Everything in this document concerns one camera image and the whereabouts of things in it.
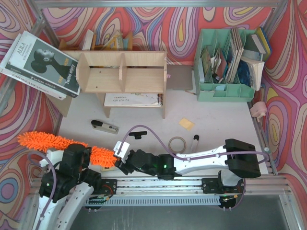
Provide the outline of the white black stapler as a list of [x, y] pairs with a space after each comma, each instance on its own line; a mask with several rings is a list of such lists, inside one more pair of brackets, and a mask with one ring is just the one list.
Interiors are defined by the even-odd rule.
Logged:
[[103, 131], [103, 132], [107, 132], [111, 134], [117, 134], [119, 131], [118, 127], [102, 122], [102, 121], [98, 121], [98, 120], [92, 120], [91, 125], [92, 125], [92, 128], [95, 130], [99, 130], [99, 131]]

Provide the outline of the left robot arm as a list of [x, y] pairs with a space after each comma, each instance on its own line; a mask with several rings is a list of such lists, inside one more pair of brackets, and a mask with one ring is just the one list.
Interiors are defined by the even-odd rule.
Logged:
[[41, 178], [34, 230], [68, 230], [85, 201], [102, 187], [101, 174], [89, 169], [92, 147], [70, 144], [64, 150], [49, 148], [40, 166], [49, 166]]

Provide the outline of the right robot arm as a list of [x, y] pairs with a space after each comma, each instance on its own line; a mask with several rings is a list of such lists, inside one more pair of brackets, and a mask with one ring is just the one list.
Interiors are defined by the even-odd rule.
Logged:
[[118, 141], [114, 147], [115, 166], [125, 175], [140, 172], [160, 180], [201, 170], [218, 169], [217, 182], [213, 185], [222, 193], [225, 187], [235, 187], [242, 179], [261, 175], [254, 145], [237, 139], [227, 139], [225, 144], [209, 151], [192, 154], [153, 155], [141, 149], [129, 149], [129, 143]]

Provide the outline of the orange chenille duster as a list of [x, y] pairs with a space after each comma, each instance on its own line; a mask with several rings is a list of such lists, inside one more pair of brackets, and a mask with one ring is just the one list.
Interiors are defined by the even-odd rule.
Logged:
[[[56, 150], [65, 150], [70, 144], [81, 144], [89, 148], [89, 144], [75, 141], [72, 139], [56, 136], [45, 132], [31, 131], [25, 132], [18, 136], [18, 142], [21, 146], [28, 149], [34, 149], [46, 152], [49, 148]], [[91, 146], [90, 162], [92, 165], [99, 165], [102, 167], [114, 167], [117, 158], [114, 152], [106, 148]]]

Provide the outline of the clear tape roll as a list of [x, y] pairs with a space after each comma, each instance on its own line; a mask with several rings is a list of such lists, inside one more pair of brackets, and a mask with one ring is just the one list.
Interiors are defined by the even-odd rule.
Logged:
[[183, 153], [186, 150], [187, 144], [184, 138], [176, 136], [169, 140], [168, 147], [173, 153]]

